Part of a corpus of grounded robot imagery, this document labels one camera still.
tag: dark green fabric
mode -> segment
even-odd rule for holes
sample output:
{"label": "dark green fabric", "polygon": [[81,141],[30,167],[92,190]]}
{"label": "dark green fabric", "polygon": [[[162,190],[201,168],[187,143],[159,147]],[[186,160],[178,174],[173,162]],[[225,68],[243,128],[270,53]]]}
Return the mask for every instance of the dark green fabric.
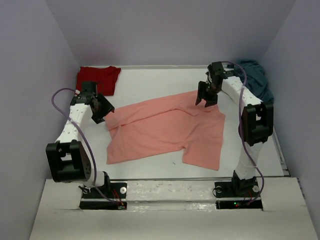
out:
{"label": "dark green fabric", "polygon": [[[265,76],[264,68],[256,60],[241,60],[238,63],[244,70],[247,76],[246,87],[257,98],[264,102],[274,103],[274,96],[268,88],[268,81]],[[234,67],[234,71],[239,75],[242,82],[245,80],[245,76],[239,67]]]}

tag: pink cloth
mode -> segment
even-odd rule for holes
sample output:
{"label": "pink cloth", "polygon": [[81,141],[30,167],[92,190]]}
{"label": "pink cloth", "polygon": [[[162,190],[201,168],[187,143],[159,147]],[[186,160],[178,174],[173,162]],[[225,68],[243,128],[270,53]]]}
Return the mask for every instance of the pink cloth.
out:
{"label": "pink cloth", "polygon": [[197,91],[120,107],[106,116],[112,141],[107,164],[185,149],[183,162],[218,170],[225,115],[218,106],[195,106]]}

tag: gray wall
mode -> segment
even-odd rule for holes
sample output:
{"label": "gray wall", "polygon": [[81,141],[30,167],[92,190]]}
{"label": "gray wall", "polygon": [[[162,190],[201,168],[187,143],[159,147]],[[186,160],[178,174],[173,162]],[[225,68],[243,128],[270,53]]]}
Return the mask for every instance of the gray wall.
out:
{"label": "gray wall", "polygon": [[80,65],[261,58],[295,0],[46,0]]}
{"label": "gray wall", "polygon": [[320,237],[320,1],[297,0],[262,65],[275,97],[275,128],[299,177]]}
{"label": "gray wall", "polygon": [[[2,0],[0,33],[0,238],[25,240],[49,175],[46,144],[65,123],[51,95],[75,87],[78,63],[43,0]],[[67,109],[70,97],[57,103]]]}

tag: folded pink fabric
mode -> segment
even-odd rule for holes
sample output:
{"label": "folded pink fabric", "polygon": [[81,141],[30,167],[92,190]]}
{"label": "folded pink fabric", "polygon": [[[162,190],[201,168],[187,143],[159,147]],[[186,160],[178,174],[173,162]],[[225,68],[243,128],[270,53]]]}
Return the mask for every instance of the folded pink fabric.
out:
{"label": "folded pink fabric", "polygon": [[112,141],[107,164],[185,149],[183,162],[218,170],[225,115],[218,106],[195,106],[197,91],[120,107],[106,116]]}

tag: folded red towel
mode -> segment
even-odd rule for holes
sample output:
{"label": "folded red towel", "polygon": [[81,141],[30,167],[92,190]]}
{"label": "folded red towel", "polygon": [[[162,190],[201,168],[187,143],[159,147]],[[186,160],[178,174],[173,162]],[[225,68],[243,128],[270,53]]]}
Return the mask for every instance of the folded red towel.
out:
{"label": "folded red towel", "polygon": [[98,83],[98,93],[104,96],[113,96],[120,71],[121,68],[115,66],[107,68],[82,66],[77,75],[76,89],[82,90],[82,82],[96,82]]}

